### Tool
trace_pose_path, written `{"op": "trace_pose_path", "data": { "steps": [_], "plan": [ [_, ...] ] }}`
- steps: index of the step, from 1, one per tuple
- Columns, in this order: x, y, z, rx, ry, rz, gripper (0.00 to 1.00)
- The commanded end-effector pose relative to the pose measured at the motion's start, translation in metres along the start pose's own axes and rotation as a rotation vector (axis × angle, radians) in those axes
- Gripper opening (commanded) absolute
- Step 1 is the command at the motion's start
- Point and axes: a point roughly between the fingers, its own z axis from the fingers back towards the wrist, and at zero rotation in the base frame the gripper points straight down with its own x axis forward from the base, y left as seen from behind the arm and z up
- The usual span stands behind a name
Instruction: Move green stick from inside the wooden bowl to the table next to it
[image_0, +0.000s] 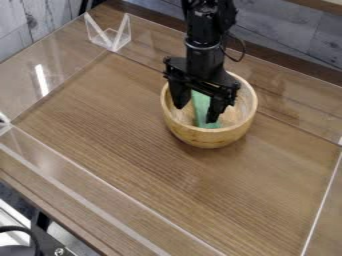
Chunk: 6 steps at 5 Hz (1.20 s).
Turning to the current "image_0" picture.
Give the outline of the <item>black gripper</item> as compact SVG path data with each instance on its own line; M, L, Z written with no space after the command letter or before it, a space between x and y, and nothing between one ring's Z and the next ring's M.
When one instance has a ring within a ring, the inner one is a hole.
M209 48L188 45L185 57L164 60L174 106L182 109L188 105L193 90L212 98L208 123L216 123L226 107L236 105L241 89L241 82L225 70L226 45L226 41Z

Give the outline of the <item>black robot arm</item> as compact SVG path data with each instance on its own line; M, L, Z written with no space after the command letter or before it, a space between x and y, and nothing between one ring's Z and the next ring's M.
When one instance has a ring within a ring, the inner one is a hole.
M182 109L197 91L210 97L206 122L214 123L236 105L241 82L225 69L225 47L237 22L233 0L182 0L186 20L186 56L165 58L174 106Z

